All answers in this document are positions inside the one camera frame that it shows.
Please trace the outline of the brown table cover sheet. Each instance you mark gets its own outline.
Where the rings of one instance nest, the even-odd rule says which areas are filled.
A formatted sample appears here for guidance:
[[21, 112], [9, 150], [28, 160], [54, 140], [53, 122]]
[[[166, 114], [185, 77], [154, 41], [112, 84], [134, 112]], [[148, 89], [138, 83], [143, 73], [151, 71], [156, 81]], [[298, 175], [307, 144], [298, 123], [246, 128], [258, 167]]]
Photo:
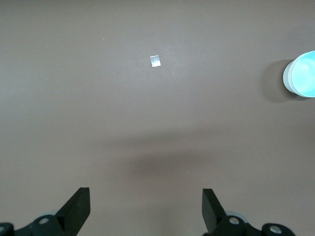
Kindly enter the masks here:
[[315, 0], [0, 0], [0, 222], [88, 187], [78, 236], [201, 236], [211, 188], [315, 236], [313, 50]]

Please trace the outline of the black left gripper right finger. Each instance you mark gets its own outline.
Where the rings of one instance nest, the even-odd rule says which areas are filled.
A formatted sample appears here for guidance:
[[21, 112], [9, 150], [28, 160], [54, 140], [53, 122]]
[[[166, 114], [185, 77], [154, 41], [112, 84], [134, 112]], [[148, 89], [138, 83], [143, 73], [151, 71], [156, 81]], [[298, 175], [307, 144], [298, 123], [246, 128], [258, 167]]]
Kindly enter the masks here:
[[237, 214], [227, 214], [213, 189], [202, 191], [202, 217], [207, 229], [203, 236], [294, 236], [288, 227], [266, 223], [261, 229]]

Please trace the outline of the light blue bowl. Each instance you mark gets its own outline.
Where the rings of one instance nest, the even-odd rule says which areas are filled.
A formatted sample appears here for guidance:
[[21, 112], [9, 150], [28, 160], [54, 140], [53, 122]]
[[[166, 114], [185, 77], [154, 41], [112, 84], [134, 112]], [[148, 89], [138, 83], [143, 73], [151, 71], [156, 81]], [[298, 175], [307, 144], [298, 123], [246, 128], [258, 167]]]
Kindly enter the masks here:
[[293, 61], [289, 82], [295, 94], [315, 98], [315, 51], [304, 53]]

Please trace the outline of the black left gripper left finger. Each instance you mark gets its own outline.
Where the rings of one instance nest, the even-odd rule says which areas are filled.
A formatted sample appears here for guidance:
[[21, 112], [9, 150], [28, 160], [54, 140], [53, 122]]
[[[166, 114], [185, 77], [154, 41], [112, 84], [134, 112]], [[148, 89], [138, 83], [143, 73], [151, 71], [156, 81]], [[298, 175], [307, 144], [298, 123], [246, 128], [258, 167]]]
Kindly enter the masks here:
[[20, 229], [0, 222], [0, 236], [77, 236], [90, 213], [90, 189], [81, 187], [54, 215], [40, 216]]

